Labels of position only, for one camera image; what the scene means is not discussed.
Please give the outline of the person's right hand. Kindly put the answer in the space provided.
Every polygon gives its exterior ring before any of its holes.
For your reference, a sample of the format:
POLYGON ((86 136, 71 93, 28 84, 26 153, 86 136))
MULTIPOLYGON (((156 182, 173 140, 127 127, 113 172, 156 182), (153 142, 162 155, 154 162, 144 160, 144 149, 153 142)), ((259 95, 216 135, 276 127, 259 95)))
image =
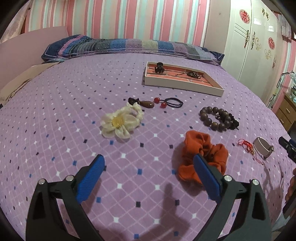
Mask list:
POLYGON ((293 192, 295 191, 295 182, 296 182, 296 168, 293 169, 293 177, 290 180, 290 185, 287 190, 287 194, 285 196, 285 201, 288 202, 291 196, 293 195, 293 192))

